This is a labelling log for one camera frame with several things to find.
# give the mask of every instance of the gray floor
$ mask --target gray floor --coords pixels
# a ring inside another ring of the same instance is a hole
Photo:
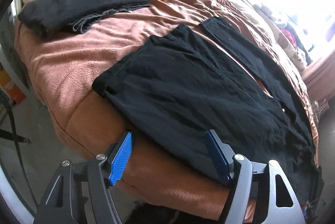
[[[50,115],[34,96],[25,99],[13,108],[17,134],[31,139],[30,144],[20,144],[26,173],[33,192],[39,202],[55,170],[64,159],[73,163],[84,161],[80,155],[63,145],[55,134]],[[8,116],[0,125],[1,129],[11,132]],[[24,180],[13,141],[0,138],[0,157],[15,187],[27,204],[36,211]],[[87,187],[83,195],[89,197]],[[139,201],[112,188],[112,196],[120,217],[125,221]],[[90,202],[86,203],[88,223],[95,223]]]
[[[323,214],[335,198],[335,101],[333,105],[334,107],[326,113],[319,123],[319,162],[323,169],[325,183],[318,203],[317,211],[319,214]],[[69,159],[76,163],[83,161],[83,159],[58,140],[47,108],[35,97],[25,99],[20,105],[15,106],[13,111],[17,133],[32,141],[30,144],[21,144],[21,151],[32,189],[39,201],[62,160]],[[0,127],[11,131],[8,116]],[[22,175],[12,141],[0,139],[0,157],[24,200],[36,210]],[[88,196],[87,190],[84,190],[84,195]],[[124,221],[138,201],[115,188],[112,190],[112,195]],[[90,219],[89,223],[94,223],[90,211],[88,219]]]

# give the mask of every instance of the silver bolt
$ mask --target silver bolt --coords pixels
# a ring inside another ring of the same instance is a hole
[[[68,166],[68,165],[70,165],[70,161],[69,160],[64,160],[62,162],[62,166]]]
[[[105,154],[100,153],[100,154],[98,154],[95,158],[96,158],[97,160],[101,161],[101,160],[105,159],[106,156],[105,156]]]
[[[276,160],[270,160],[269,164],[273,167],[278,167],[279,166],[279,163]]]
[[[234,157],[235,157],[235,159],[238,160],[238,161],[243,161],[243,160],[244,160],[244,156],[241,155],[241,154],[236,154]]]

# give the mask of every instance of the curtain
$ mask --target curtain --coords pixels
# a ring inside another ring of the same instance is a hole
[[[324,55],[301,72],[301,77],[311,101],[329,100],[335,95],[335,38]]]

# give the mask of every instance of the ribbed blue pad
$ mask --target ribbed blue pad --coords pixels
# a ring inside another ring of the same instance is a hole
[[[121,180],[123,171],[126,168],[132,149],[133,142],[131,138],[131,133],[129,132],[112,162],[112,171],[111,175],[109,176],[109,181],[112,186],[115,185],[118,180]]]

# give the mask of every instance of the brown blanket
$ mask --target brown blanket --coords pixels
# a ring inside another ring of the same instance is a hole
[[[132,128],[107,100],[92,92],[93,80],[152,34],[163,36],[185,23],[203,36],[197,25],[212,16],[225,17],[283,69],[310,118],[317,147],[318,133],[299,73],[282,48],[228,0],[154,0],[150,8],[107,16],[83,35],[60,32],[48,42],[18,22],[15,47],[38,97],[49,108],[59,139],[90,158]],[[117,186],[151,204],[210,219],[218,219],[228,194],[225,187],[180,163],[144,135],[135,136]],[[252,216],[253,207],[246,218]]]

